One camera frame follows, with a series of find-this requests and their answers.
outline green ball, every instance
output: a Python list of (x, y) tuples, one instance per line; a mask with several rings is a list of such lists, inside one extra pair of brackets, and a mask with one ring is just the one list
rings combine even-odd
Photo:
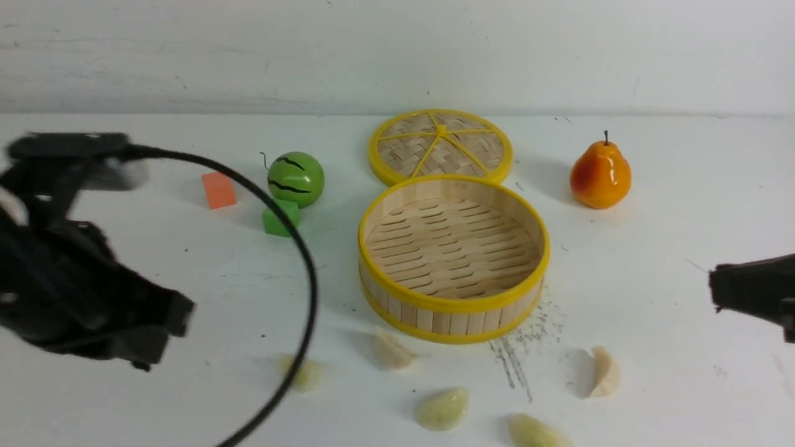
[(268, 189), (277, 199), (289, 200), (299, 208), (307, 207), (323, 193), (326, 176), (320, 163), (309, 154), (288, 152), (268, 170)]

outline green block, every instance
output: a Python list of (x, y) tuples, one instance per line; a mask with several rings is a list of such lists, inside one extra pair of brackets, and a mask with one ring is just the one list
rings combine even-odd
[[(301, 221), (301, 210), (298, 209), (298, 204), (295, 202), (290, 202), (287, 200), (281, 199), (273, 199), (276, 204), (281, 208), (283, 212), (287, 215), (290, 219), (290, 223), (293, 224), (294, 227), (298, 228), (298, 223)], [(276, 215), (270, 211), (269, 208), (266, 208), (265, 211), (262, 212), (262, 226), (265, 227), (265, 233), (269, 235), (276, 235), (282, 237), (290, 237), (290, 234), (287, 232), (287, 228), (281, 224)]]

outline orange block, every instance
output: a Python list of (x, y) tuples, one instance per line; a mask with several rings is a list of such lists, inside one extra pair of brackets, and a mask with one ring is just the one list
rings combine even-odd
[(238, 203), (235, 199), (235, 188), (229, 177), (221, 173), (209, 173), (201, 176), (204, 184), (204, 195), (207, 196), (207, 203), (210, 209), (228, 207)]

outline black cable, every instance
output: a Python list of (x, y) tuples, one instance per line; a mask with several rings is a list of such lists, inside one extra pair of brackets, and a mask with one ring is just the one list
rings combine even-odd
[(164, 158), (169, 160), (186, 161), (188, 163), (205, 166), (229, 177), (233, 181), (238, 182), (243, 188), (248, 189), (259, 200), (262, 200), (268, 209), (270, 209), (276, 215), (276, 217), (278, 217), (281, 224), (287, 228), (287, 232), (293, 237), (293, 240), (298, 246), (298, 251), (301, 253), (301, 257), (304, 260), (304, 264), (306, 265), (309, 276), (309, 311), (307, 315), (306, 328), (304, 329), (304, 335), (301, 337), (301, 344), (299, 345), (298, 351), (294, 357), (293, 365), (290, 366), (287, 374), (281, 381), (281, 384), (276, 389), (276, 392), (273, 393), (273, 396), (271, 396), (270, 400), (268, 400), (263, 408), (261, 408), (259, 412), (257, 412), (245, 425), (240, 427), (225, 441), (218, 444), (218, 447), (234, 447), (239, 445), (240, 442), (252, 434), (257, 427), (259, 427), (268, 418), (268, 416), (273, 413), (273, 410), (275, 410), (279, 403), (281, 403), (281, 400), (285, 397), (290, 387), (293, 385), (293, 381), (298, 376), (298, 371), (301, 369), (301, 365), (303, 365), (304, 360), (306, 359), (306, 354), (309, 350), (309, 343), (312, 341), (312, 334), (314, 333), (315, 323), (317, 320), (318, 299), (317, 272), (315, 271), (315, 263), (312, 261), (312, 256), (309, 254), (309, 249), (306, 247), (306, 243), (304, 243), (301, 235), (298, 234), (298, 230), (290, 222), (285, 212), (279, 208), (276, 202), (274, 202), (273, 199), (265, 193), (265, 191), (262, 191), (262, 189), (260, 189), (254, 182), (248, 180), (242, 174), (234, 171), (232, 168), (228, 168), (217, 161), (213, 161), (209, 158), (201, 157), (199, 155), (186, 154), (172, 150), (163, 150), (148, 146), (133, 146), (129, 151), (125, 152), (124, 155), (126, 160)]

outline white table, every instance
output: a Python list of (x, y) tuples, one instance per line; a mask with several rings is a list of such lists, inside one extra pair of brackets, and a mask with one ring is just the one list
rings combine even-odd
[[(492, 118), (515, 148), (504, 185), (537, 208), (553, 241), (541, 306), (491, 344), (398, 335), (423, 357), (396, 374), (370, 359), (368, 334), (381, 321), (356, 274), (359, 219), (385, 188), (365, 155), (383, 119), (0, 115), (0, 142), (26, 130), (118, 130), (212, 157), (261, 185), (260, 151), (317, 156), (327, 187), (300, 230), (320, 266), (311, 357), (327, 374), (320, 391), (291, 394), (244, 445), (509, 445), (505, 418), (517, 411), (580, 446), (792, 445), (795, 347), (764, 321), (715, 315), (706, 271), (795, 251), (794, 121)], [(617, 208), (595, 212), (569, 199), (568, 170), (604, 129), (629, 159), (634, 187)], [(304, 324), (303, 267), (290, 240), (262, 231), (263, 206), (242, 189), (236, 206), (207, 210), (205, 172), (154, 163), (144, 188), (85, 193), (73, 214), (103, 228), (126, 265), (198, 303), (188, 337), (146, 374), (48, 355), (4, 332), (0, 445), (209, 446), (270, 396), (280, 378), (270, 360), (295, 349)], [(588, 401), (583, 349), (595, 344), (619, 360), (623, 381), (616, 395)], [(417, 426), (414, 403), (453, 386), (471, 392), (464, 424)]]

